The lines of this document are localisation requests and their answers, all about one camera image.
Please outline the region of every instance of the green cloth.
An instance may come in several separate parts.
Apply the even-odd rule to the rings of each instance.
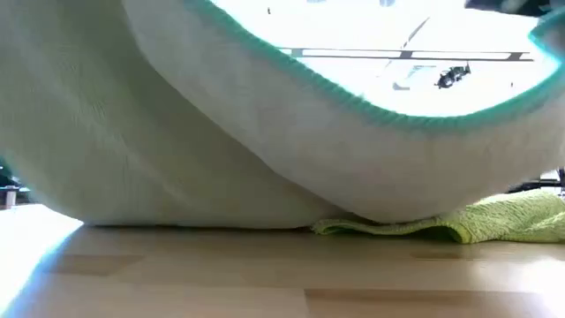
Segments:
[[[559,243],[565,241],[565,202],[543,190],[500,194],[455,213],[426,220],[376,224],[368,221],[322,220],[313,226],[319,234],[359,231],[374,235],[407,235],[439,230],[462,244],[487,240]]]

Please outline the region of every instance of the towel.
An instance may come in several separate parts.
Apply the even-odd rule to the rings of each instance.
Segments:
[[[333,234],[358,231],[373,235],[407,235],[434,229],[462,244],[487,240],[533,243],[565,241],[565,202],[544,190],[499,194],[444,216],[396,224],[327,219],[317,222],[313,231]]]

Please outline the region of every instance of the microfiber cloth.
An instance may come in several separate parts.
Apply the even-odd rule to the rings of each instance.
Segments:
[[[406,235],[439,227],[462,244],[487,240],[559,243],[565,241],[565,202],[544,190],[500,194],[444,216],[410,223],[379,225],[348,220],[322,220],[319,234],[359,231],[373,235]]]

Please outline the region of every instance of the wooden floor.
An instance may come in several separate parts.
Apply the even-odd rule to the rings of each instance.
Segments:
[[[78,225],[0,211],[4,317],[565,317],[565,246]]]

